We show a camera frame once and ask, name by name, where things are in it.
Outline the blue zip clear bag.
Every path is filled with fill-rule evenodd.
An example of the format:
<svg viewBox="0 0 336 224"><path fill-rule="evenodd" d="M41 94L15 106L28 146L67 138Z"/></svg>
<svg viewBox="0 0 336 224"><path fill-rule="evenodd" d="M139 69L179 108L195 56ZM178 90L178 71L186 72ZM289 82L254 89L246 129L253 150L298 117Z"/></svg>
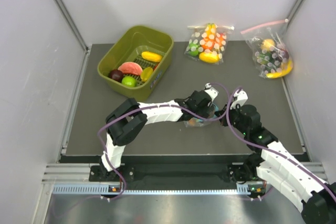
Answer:
<svg viewBox="0 0 336 224"><path fill-rule="evenodd" d="M217 118L217 116L215 115L215 112L217 112L218 110L219 110L218 106L213 103L208 110L208 113L209 113L208 119ZM211 123L212 121L202 120L199 118L191 118L190 120L185 121L184 125L186 127L204 127Z"/></svg>

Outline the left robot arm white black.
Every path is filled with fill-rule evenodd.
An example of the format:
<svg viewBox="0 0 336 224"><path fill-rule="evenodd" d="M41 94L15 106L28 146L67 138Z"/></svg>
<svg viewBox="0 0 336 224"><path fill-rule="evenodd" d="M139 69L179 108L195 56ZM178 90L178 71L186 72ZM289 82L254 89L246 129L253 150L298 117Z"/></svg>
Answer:
<svg viewBox="0 0 336 224"><path fill-rule="evenodd" d="M194 91L185 99L163 103L141 103L128 98L106 118L107 140L101 156L101 174L114 180L119 174L125 146L135 140L144 126L160 122L188 122L192 118L206 121L210 118L213 101L218 95L214 88Z"/></svg>

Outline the orange fake fruit pieces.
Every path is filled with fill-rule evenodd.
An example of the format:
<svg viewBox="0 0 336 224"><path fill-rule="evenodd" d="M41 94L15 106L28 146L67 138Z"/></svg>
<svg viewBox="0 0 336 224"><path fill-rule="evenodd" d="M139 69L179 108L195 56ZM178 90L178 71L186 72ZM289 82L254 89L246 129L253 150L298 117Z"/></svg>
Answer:
<svg viewBox="0 0 336 224"><path fill-rule="evenodd" d="M200 127L202 126L202 121L197 118L192 118L186 122L186 127Z"/></svg>

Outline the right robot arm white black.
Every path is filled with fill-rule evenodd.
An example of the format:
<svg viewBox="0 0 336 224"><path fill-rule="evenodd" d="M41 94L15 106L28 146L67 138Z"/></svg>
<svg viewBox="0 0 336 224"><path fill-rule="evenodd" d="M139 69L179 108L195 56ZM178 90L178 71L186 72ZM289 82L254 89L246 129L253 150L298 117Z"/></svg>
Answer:
<svg viewBox="0 0 336 224"><path fill-rule="evenodd" d="M263 127L253 105L215 112L221 125L252 150L244 162L245 174L252 180L266 181L285 196L301 213L305 223L335 223L335 183L309 171L296 160L269 130Z"/></svg>

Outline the green fake apple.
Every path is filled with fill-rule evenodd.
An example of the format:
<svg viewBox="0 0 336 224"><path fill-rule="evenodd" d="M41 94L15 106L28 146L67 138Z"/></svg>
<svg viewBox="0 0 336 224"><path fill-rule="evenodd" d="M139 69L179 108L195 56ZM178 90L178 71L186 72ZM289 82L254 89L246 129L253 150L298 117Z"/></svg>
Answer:
<svg viewBox="0 0 336 224"><path fill-rule="evenodd" d="M125 77L123 77L121 83L124 86L131 87L131 88L137 86L137 80L134 77L131 77L131 76L125 76Z"/></svg>

